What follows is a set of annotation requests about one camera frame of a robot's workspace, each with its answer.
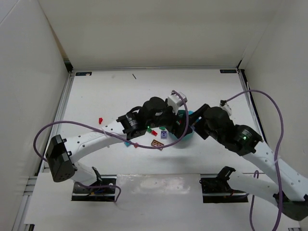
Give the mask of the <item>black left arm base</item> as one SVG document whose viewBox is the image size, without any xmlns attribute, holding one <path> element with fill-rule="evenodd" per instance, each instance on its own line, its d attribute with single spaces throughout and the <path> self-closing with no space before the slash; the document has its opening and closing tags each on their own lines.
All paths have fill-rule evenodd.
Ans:
<svg viewBox="0 0 308 231">
<path fill-rule="evenodd" d="M 116 175 L 102 175 L 95 167 L 91 168 L 95 182 L 87 187 L 74 183 L 71 201 L 114 202 L 116 200 Z"/>
</svg>

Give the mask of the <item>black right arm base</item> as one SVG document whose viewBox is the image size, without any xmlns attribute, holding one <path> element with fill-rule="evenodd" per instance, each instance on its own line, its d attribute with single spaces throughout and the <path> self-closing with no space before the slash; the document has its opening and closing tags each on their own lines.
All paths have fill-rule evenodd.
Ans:
<svg viewBox="0 0 308 231">
<path fill-rule="evenodd" d="M 235 190 L 228 184 L 233 172 L 234 168 L 224 167 L 215 177 L 200 178 L 204 204 L 248 203 L 246 192 Z"/>
</svg>

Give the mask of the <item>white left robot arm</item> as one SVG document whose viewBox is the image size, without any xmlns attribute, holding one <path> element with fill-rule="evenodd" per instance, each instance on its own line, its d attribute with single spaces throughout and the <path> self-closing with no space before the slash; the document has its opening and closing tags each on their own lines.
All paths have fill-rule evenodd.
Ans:
<svg viewBox="0 0 308 231">
<path fill-rule="evenodd" d="M 177 123 L 178 110 L 187 102 L 182 93 L 165 100 L 152 97 L 143 106 L 136 106 L 101 129 L 71 138 L 52 137 L 46 159 L 54 182 L 71 179 L 85 185 L 98 181 L 98 171 L 80 163 L 80 159 L 107 146 L 143 136 L 147 129 L 165 127 L 176 136 L 186 133 L 185 124 Z"/>
</svg>

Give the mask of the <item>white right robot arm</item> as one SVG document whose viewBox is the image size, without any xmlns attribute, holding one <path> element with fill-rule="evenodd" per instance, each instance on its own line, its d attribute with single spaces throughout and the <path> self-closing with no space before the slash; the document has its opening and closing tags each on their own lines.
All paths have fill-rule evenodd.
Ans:
<svg viewBox="0 0 308 231">
<path fill-rule="evenodd" d="M 216 176 L 220 186 L 262 198 L 293 220 L 307 218 L 308 179 L 282 159 L 275 159 L 274 152 L 251 127 L 235 125 L 226 111 L 207 104 L 189 115 L 189 125 L 201 138 L 212 137 L 227 150 L 254 164 L 272 180 L 258 180 L 232 167 L 224 167 Z"/>
</svg>

